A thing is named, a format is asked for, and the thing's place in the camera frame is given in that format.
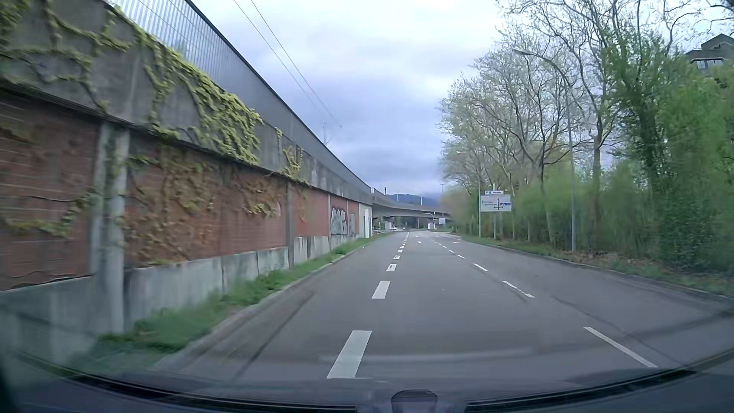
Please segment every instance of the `graffiti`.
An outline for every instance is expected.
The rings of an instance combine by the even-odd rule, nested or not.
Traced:
[[[355,215],[349,214],[349,236],[354,237],[355,235],[355,228],[357,228],[356,222],[355,222]]]
[[[346,234],[346,212],[343,209],[331,209],[331,235]]]

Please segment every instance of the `power line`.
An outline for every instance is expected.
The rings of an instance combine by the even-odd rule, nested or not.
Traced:
[[[316,108],[316,110],[319,110],[319,107],[318,107],[318,106],[316,106],[316,104],[315,104],[315,103],[313,103],[313,99],[311,99],[311,97],[310,97],[310,96],[308,95],[308,93],[306,93],[306,90],[305,90],[305,89],[303,88],[303,86],[301,86],[301,84],[300,84],[300,83],[298,82],[298,79],[296,79],[296,77],[295,77],[295,76],[293,76],[293,73],[292,73],[292,72],[291,72],[291,71],[290,71],[290,70],[288,69],[288,66],[286,66],[286,64],[285,64],[285,63],[283,62],[283,60],[282,60],[282,59],[280,58],[280,56],[278,56],[278,55],[277,55],[277,53],[275,53],[275,49],[273,49],[273,46],[271,46],[271,45],[270,45],[270,43],[268,43],[268,40],[267,40],[267,39],[265,38],[265,36],[263,36],[263,34],[262,34],[262,33],[260,33],[260,30],[258,30],[258,27],[257,27],[257,26],[256,26],[256,25],[255,25],[255,24],[254,24],[254,23],[252,22],[252,20],[250,20],[250,17],[249,17],[249,16],[247,16],[247,13],[245,13],[245,12],[244,12],[244,10],[242,9],[242,7],[240,7],[240,6],[239,6],[239,3],[237,2],[237,0],[232,0],[232,1],[234,1],[234,4],[236,4],[236,5],[237,5],[237,8],[239,9],[239,11],[241,11],[241,12],[242,12],[242,14],[244,15],[244,17],[245,17],[245,18],[247,18],[247,21],[249,21],[249,22],[250,22],[250,24],[252,24],[252,27],[254,27],[254,28],[255,28],[255,31],[256,31],[256,32],[257,32],[257,33],[258,33],[258,34],[260,35],[260,37],[262,37],[262,38],[263,38],[263,40],[265,41],[265,44],[266,44],[266,45],[268,45],[268,47],[270,47],[270,50],[272,50],[273,54],[275,54],[275,57],[277,57],[277,59],[278,59],[278,60],[280,61],[280,64],[281,64],[281,65],[283,65],[283,67],[284,67],[284,68],[286,69],[286,71],[288,72],[288,74],[289,74],[289,75],[291,75],[291,77],[293,78],[294,82],[296,82],[296,85],[298,85],[298,87],[300,87],[300,89],[301,89],[301,91],[303,92],[303,94],[304,94],[304,95],[306,95],[306,97],[308,98],[308,101],[309,101],[309,102],[311,102],[311,104],[313,105],[313,107],[314,107],[314,108]]]
[[[298,69],[298,65],[296,65],[296,63],[295,63],[295,62],[293,61],[293,59],[291,58],[291,55],[290,55],[290,54],[288,54],[288,51],[286,50],[286,48],[285,48],[285,47],[283,47],[283,44],[282,44],[282,43],[280,42],[280,40],[278,40],[277,36],[276,36],[276,35],[275,35],[275,33],[273,32],[273,29],[271,29],[271,28],[270,28],[270,25],[268,24],[268,21],[267,21],[267,20],[265,20],[265,16],[263,16],[263,13],[261,13],[261,12],[260,12],[260,9],[258,9],[258,6],[257,6],[257,4],[255,4],[255,0],[250,0],[250,3],[252,3],[252,5],[253,5],[253,6],[255,7],[255,10],[257,10],[257,11],[258,11],[258,14],[260,15],[260,17],[261,17],[261,18],[263,19],[263,21],[265,22],[265,26],[267,26],[268,30],[270,30],[270,34],[272,34],[272,35],[273,35],[273,37],[275,37],[275,41],[277,41],[277,44],[278,44],[278,45],[280,46],[280,48],[281,48],[281,49],[282,49],[282,50],[283,50],[283,51],[284,51],[284,52],[286,53],[286,56],[288,56],[288,60],[290,60],[290,61],[291,61],[291,63],[293,63],[293,67],[294,67],[294,68],[296,68],[296,71],[298,72],[298,74],[299,74],[299,75],[301,75],[301,78],[303,79],[303,81],[304,81],[304,82],[306,82],[306,85],[308,86],[308,88],[309,88],[309,89],[311,89],[311,92],[313,92],[313,95],[314,95],[314,96],[315,96],[315,97],[316,97],[316,98],[317,98],[317,99],[319,100],[319,102],[320,102],[320,103],[321,103],[321,105],[322,105],[322,106],[324,107],[324,109],[326,109],[326,111],[327,111],[327,113],[329,114],[329,116],[331,116],[331,118],[332,118],[333,120],[337,121],[337,123],[338,123],[338,122],[339,122],[339,121],[338,121],[338,119],[337,119],[337,118],[336,118],[336,117],[335,117],[335,116],[334,116],[334,115],[333,115],[333,114],[331,113],[331,111],[329,110],[329,108],[328,108],[328,107],[326,107],[326,104],[324,104],[324,102],[323,102],[323,101],[321,100],[321,98],[319,98],[319,95],[318,95],[318,94],[316,93],[316,91],[315,91],[315,90],[314,90],[314,89],[313,89],[313,88],[311,87],[311,85],[310,85],[310,84],[308,83],[308,80],[306,80],[305,76],[303,76],[303,73],[301,73],[301,70],[300,70],[300,69]]]

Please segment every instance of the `red brick wall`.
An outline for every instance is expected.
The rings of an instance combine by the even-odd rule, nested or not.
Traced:
[[[148,136],[129,163],[128,266],[286,246],[285,180]]]
[[[0,95],[0,290],[88,275],[88,210],[75,215],[67,237],[27,224],[59,223],[68,201],[87,194],[98,127],[79,114]],[[11,227],[20,224],[26,229]]]
[[[359,237],[360,224],[362,220],[362,218],[360,217],[360,203],[359,202],[349,201],[349,214],[355,215],[355,236]]]
[[[329,234],[329,198],[319,190],[295,191],[293,205],[296,220],[296,237],[324,236]]]

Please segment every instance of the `curb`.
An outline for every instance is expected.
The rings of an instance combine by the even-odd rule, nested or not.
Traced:
[[[312,281],[314,280],[315,276],[319,275],[322,271],[326,270],[331,265],[334,265],[335,263],[341,261],[342,259],[347,258],[348,256],[362,250],[367,245],[372,244],[373,242],[377,241],[379,238],[372,240],[365,245],[362,245],[359,248],[356,248],[353,251],[350,251],[334,261],[331,261],[327,264],[322,265],[321,267],[316,268],[315,270],[309,272],[308,274],[304,275],[303,277],[292,281],[289,284],[286,284],[278,291],[273,292],[272,294],[266,296],[260,302],[257,304],[252,304],[250,306],[247,306],[238,312],[234,313],[233,315],[227,317],[224,321],[217,324],[216,326],[212,327],[209,334],[205,335],[204,337],[201,337],[200,339],[194,340],[190,342],[186,347],[184,347],[182,350],[179,350],[175,353],[171,353],[164,358],[158,360],[153,366],[149,368],[149,370],[152,371],[162,371],[162,370],[174,370],[176,368],[177,364],[180,364],[182,361],[190,358],[191,356],[195,354],[202,354],[208,351],[209,349],[213,348],[223,337],[226,337],[230,334],[232,334],[234,331],[236,331],[238,328],[242,327],[247,321],[252,320],[257,315],[268,309],[270,306],[272,306],[276,301],[278,301],[278,298],[283,298],[287,290],[290,290],[293,292],[294,287],[296,287],[299,284],[305,283],[306,281]]]
[[[657,287],[663,287],[663,288],[667,288],[669,290],[676,290],[678,292],[683,292],[685,294],[693,295],[693,296],[698,297],[698,298],[704,298],[704,299],[707,299],[707,300],[713,300],[713,301],[718,301],[720,303],[734,305],[734,298],[733,297],[728,297],[726,295],[716,294],[714,292],[708,292],[708,291],[704,291],[704,290],[698,290],[696,288],[686,287],[685,285],[674,284],[674,283],[668,282],[668,281],[661,281],[661,280],[656,280],[656,279],[649,279],[647,277],[637,276],[635,274],[623,273],[622,271],[610,270],[609,268],[597,267],[596,265],[590,265],[590,264],[584,264],[583,262],[573,262],[573,261],[568,261],[566,259],[556,258],[554,256],[533,254],[532,252],[517,250],[517,249],[514,249],[514,248],[506,248],[506,247],[502,247],[502,246],[499,246],[499,245],[489,245],[489,244],[484,244],[484,243],[478,243],[476,241],[467,240],[463,236],[461,236],[461,238],[462,238],[462,240],[464,240],[464,241],[466,241],[468,243],[473,243],[473,244],[477,244],[477,245],[483,245],[485,247],[497,248],[497,249],[501,249],[502,251],[512,252],[514,254],[520,254],[520,255],[525,255],[525,256],[533,256],[535,258],[550,259],[550,260],[553,260],[553,261],[558,262],[558,263],[561,263],[561,264],[569,265],[571,267],[576,267],[576,268],[582,267],[582,268],[586,268],[587,270],[599,271],[601,273],[607,273],[607,274],[611,274],[613,276],[621,276],[623,278],[627,278],[627,279],[631,279],[631,280],[635,280],[635,281],[644,282],[646,284],[655,285]]]

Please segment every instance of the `green grass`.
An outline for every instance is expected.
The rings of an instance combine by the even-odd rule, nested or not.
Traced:
[[[479,237],[473,235],[464,235],[463,238],[472,243],[497,245],[532,254],[552,256],[553,258],[563,259],[565,261],[583,262],[584,264],[594,265],[595,267],[734,297],[734,277],[724,273],[687,273],[682,270],[667,268],[649,259],[625,259],[616,255],[614,258],[609,259],[607,256],[572,254],[569,251],[556,250],[545,244],[531,244],[507,240],[498,241],[492,238],[479,239]]]
[[[291,269],[272,271],[267,276],[240,282],[227,294],[212,295],[195,306],[163,309],[137,321],[130,333],[100,336],[88,354],[77,356],[70,365],[88,373],[145,370],[167,354],[175,353],[191,341],[209,334],[214,326],[234,312],[259,303],[291,282],[381,236],[376,234],[368,239],[358,238]]]

